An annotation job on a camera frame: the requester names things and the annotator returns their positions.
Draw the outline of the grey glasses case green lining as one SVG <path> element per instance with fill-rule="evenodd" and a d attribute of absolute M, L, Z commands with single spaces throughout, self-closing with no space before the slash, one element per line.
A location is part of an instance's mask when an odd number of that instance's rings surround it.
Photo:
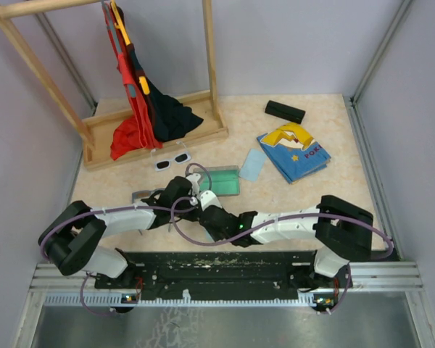
<path fill-rule="evenodd" d="M 209 178 L 203 170 L 199 168 L 194 170 L 194 173 L 201 176 L 200 191 L 208 190 L 212 186 L 211 191 L 216 196 L 238 196 L 240 194 L 238 166 L 207 167 L 207 172 L 210 174 L 211 183 L 209 183 Z"/>

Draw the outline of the grey blue sunglasses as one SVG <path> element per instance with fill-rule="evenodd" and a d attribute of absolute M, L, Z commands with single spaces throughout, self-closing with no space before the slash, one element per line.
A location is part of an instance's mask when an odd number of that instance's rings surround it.
<path fill-rule="evenodd" d="M 161 207 L 161 204 L 158 203 L 158 199 L 163 191 L 163 188 L 135 191 L 131 194 L 131 203 L 134 207 Z"/>

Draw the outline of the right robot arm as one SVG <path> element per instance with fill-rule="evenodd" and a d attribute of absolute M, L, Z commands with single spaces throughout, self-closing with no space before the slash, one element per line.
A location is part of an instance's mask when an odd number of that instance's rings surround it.
<path fill-rule="evenodd" d="M 313 266 L 309 269 L 310 280 L 319 287 L 329 285 L 348 262 L 364 262 L 371 257 L 372 231 L 340 217 L 372 226 L 373 215 L 337 196 L 322 196 L 319 204 L 296 211 L 300 216 L 293 219 L 289 218 L 292 212 L 251 211 L 233 215 L 209 191 L 199 196 L 199 206 L 199 223 L 215 242 L 245 231 L 249 233 L 232 241 L 232 245 L 250 247 L 292 239 L 321 242 L 322 247 L 315 252 Z"/>

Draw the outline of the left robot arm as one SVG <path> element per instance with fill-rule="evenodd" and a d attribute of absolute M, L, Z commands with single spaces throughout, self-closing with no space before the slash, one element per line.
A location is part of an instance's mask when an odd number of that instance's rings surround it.
<path fill-rule="evenodd" d="M 120 287 L 131 286 L 136 269 L 122 251 L 99 246 L 99 242 L 126 231 L 155 229 L 191 214 L 192 207 L 188 205 L 178 205 L 174 213 L 170 211 L 177 199 L 199 193 L 199 181 L 199 174 L 177 176 L 165 189 L 124 207 L 95 209 L 81 200 L 75 201 L 39 237 L 41 254 L 64 276 L 83 270 L 108 276 Z"/>

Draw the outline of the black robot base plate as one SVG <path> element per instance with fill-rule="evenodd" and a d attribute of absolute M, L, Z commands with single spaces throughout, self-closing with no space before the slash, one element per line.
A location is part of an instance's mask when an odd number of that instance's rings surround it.
<path fill-rule="evenodd" d="M 95 276 L 96 289 L 128 289 L 142 300 L 246 301 L 298 299 L 347 285 L 347 267 L 314 271 L 314 252 L 128 252 L 126 275 Z"/>

